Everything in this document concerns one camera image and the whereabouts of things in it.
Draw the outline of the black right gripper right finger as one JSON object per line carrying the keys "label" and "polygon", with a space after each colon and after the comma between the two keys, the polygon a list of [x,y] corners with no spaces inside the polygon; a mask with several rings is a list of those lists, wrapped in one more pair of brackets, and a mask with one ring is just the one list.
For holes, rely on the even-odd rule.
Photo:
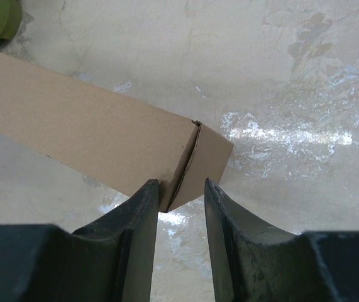
{"label": "black right gripper right finger", "polygon": [[205,182],[216,301],[359,301],[359,231],[294,235]]}

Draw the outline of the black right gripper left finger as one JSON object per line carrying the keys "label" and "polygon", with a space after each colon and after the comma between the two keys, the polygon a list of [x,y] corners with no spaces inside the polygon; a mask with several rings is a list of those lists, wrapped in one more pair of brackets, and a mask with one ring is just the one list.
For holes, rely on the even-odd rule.
{"label": "black right gripper left finger", "polygon": [[72,233],[53,224],[0,225],[0,301],[148,301],[158,207],[151,179]]}

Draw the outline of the brown cardboard box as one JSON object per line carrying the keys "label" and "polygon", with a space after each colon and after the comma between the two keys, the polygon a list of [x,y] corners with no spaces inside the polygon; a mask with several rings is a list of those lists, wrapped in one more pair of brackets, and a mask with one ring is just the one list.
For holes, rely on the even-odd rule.
{"label": "brown cardboard box", "polygon": [[0,134],[128,196],[157,179],[162,212],[219,182],[233,150],[200,121],[1,52]]}

